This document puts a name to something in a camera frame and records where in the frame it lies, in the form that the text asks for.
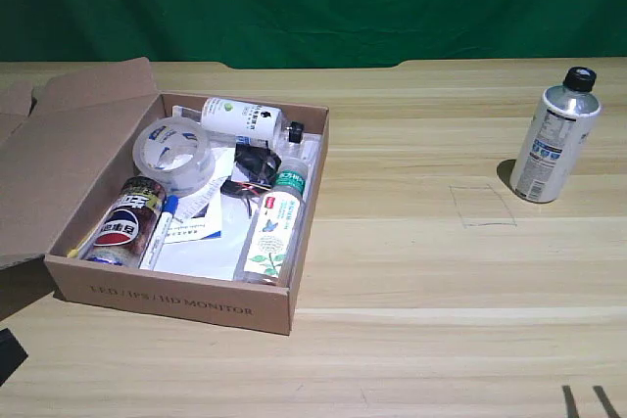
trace blue marker cap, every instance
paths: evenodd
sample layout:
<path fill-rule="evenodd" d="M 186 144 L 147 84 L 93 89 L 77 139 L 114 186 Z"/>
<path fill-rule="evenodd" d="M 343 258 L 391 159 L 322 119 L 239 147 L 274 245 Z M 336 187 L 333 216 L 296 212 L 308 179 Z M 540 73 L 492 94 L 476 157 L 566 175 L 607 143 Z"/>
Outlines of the blue marker cap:
<path fill-rule="evenodd" d="M 164 212 L 174 214 L 178 208 L 178 197 L 175 195 L 168 196 L 166 203 L 164 204 Z"/>

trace paper sheet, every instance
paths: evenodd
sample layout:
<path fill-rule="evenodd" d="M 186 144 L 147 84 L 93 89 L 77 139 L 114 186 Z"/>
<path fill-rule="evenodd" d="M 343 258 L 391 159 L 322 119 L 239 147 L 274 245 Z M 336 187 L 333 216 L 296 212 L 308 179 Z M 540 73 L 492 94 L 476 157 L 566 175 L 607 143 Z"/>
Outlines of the paper sheet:
<path fill-rule="evenodd" d="M 224 180 L 230 176 L 233 171 L 235 145 L 227 145 L 214 141 L 210 144 L 212 146 L 211 152 L 214 154 L 214 161 L 216 163 L 214 174 L 203 188 L 192 195 L 181 198 L 178 202 L 178 209 L 176 210 L 174 219 L 179 228 L 181 223 L 187 222 L 208 205 L 207 214 L 209 216 L 212 215 L 210 202 L 213 201 L 219 205 L 219 198 L 214 198 L 214 195 L 219 194 L 220 186 L 222 186 Z"/>
<path fill-rule="evenodd" d="M 219 192 L 209 203 L 185 222 L 172 220 L 166 236 L 166 244 L 189 242 L 219 237 L 222 228 L 222 203 Z"/>
<path fill-rule="evenodd" d="M 164 245 L 155 271 L 223 280 L 233 278 L 250 219 L 241 200 L 218 196 L 222 203 L 222 236 Z"/>

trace box flap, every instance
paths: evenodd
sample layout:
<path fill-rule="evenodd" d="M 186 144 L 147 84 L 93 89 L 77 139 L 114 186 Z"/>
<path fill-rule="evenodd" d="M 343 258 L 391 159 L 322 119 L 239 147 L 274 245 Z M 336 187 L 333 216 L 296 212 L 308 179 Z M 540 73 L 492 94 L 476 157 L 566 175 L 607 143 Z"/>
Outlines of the box flap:
<path fill-rule="evenodd" d="M 0 259 L 48 253 L 100 174 L 146 119 L 163 115 L 159 94 L 31 117 L 0 149 Z M 111 189 L 113 195 L 120 188 Z"/>
<path fill-rule="evenodd" d="M 0 91 L 0 145 L 22 124 L 32 105 L 32 84 L 25 80 Z"/>
<path fill-rule="evenodd" d="M 149 61 L 138 58 L 50 79 L 33 115 L 76 110 L 156 92 Z"/>

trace roll of tape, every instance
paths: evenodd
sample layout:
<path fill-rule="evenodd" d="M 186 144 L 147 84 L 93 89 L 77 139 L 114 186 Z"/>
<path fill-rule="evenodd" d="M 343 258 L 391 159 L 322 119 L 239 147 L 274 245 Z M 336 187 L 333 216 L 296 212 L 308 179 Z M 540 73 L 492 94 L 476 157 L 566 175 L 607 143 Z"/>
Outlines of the roll of tape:
<path fill-rule="evenodd" d="M 145 176 L 178 197 L 202 188 L 214 172 L 207 131 L 187 117 L 166 117 L 146 127 L 135 140 L 133 159 Z"/>

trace black object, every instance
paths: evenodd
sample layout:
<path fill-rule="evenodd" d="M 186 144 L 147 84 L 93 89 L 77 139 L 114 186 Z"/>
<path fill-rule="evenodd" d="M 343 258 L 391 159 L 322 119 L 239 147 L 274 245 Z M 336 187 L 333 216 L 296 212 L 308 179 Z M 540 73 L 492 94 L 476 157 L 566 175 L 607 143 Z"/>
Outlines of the black object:
<path fill-rule="evenodd" d="M 575 92 L 590 92 L 597 80 L 597 74 L 588 68 L 570 68 L 563 86 Z"/>
<path fill-rule="evenodd" d="M 235 163 L 244 171 L 250 181 L 233 181 L 227 178 L 220 192 L 231 198 L 241 198 L 251 212 L 250 198 L 268 191 L 281 165 L 281 158 L 269 149 L 238 144 L 235 147 Z"/>
<path fill-rule="evenodd" d="M 288 127 L 289 135 L 287 140 L 290 142 L 294 142 L 296 144 L 300 144 L 303 140 L 303 133 L 305 132 L 305 126 L 298 121 L 290 122 Z"/>
<path fill-rule="evenodd" d="M 0 330 L 0 386 L 26 360 L 28 354 L 22 348 L 11 330 Z"/>

